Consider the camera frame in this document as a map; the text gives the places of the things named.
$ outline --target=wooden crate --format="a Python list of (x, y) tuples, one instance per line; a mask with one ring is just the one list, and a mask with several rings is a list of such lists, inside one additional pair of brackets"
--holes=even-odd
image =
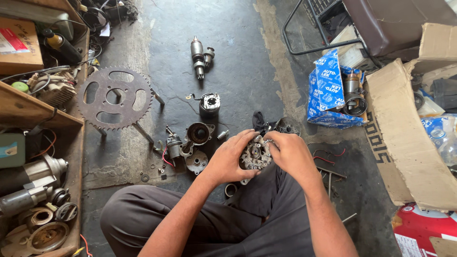
[[(67, 0), (20, 0), (30, 4), (40, 5), (43, 7), (53, 8), (65, 11), (69, 14), (70, 19), (83, 23), (76, 11), (72, 8)], [(89, 32), (85, 26), (74, 25), (74, 38), (79, 38), (85, 34), (76, 44), (76, 48), (83, 49), (83, 60), (87, 59), (89, 45)], [(81, 85), (87, 77), (87, 63), (81, 67), (76, 79)], [(54, 157), (63, 158), (68, 161), (67, 182), (65, 188), (69, 188), (71, 194), (70, 202), (81, 207), (81, 169), (83, 159), (83, 138), (84, 138), (84, 120), (80, 118), (75, 106), (74, 97), (65, 104), (67, 113), (58, 111), (56, 116), (46, 122), (44, 127), (52, 129), (57, 140), (54, 144), (56, 152)], [(3, 82), (0, 82), (0, 126), (17, 127), (32, 129), (40, 121), (48, 118), (53, 113), (53, 107), (32, 97), (19, 90), (12, 88)], [(70, 234), (65, 243), (57, 250), (39, 255), (40, 257), (64, 257), (71, 256), (80, 246), (80, 215), (79, 209), (76, 218), (71, 220), (68, 225)]]

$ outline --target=blue box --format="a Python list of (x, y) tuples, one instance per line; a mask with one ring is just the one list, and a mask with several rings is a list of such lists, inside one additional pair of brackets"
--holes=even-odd
[(340, 66), (338, 50), (329, 51), (314, 62), (316, 68), (309, 74), (308, 118), (309, 123), (331, 128), (346, 129), (352, 126), (362, 126), (368, 120), (340, 112), (329, 111), (332, 108), (341, 109), (344, 104), (343, 81), (341, 73), (350, 74), (352, 68)]

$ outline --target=red label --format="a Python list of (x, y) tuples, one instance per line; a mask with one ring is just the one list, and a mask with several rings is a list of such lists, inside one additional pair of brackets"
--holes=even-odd
[(0, 33), (16, 51), (28, 50), (22, 41), (9, 28), (0, 28)]

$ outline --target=label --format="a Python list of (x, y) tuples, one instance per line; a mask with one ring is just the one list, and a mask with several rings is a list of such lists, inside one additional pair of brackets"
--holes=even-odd
[(0, 158), (5, 158), (15, 154), (17, 154), (17, 142), (0, 147)]
[(399, 234), (395, 234), (395, 239), (397, 239), (403, 257), (424, 257), (417, 246), (416, 239)]
[(0, 28), (0, 54), (30, 52), (22, 41), (9, 28)]

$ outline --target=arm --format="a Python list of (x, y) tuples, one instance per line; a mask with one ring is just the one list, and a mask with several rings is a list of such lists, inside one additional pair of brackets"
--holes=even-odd
[(242, 131), (217, 149), (205, 170), (154, 230), (138, 257), (181, 255), (209, 194), (222, 183), (253, 178), (260, 173), (259, 170), (242, 170), (238, 162), (243, 149), (258, 134), (253, 129)]
[(303, 188), (311, 229), (314, 253), (317, 257), (356, 257), (356, 247), (333, 207), (321, 174), (302, 138), (295, 134), (268, 132), (264, 139), (278, 166), (289, 173)]

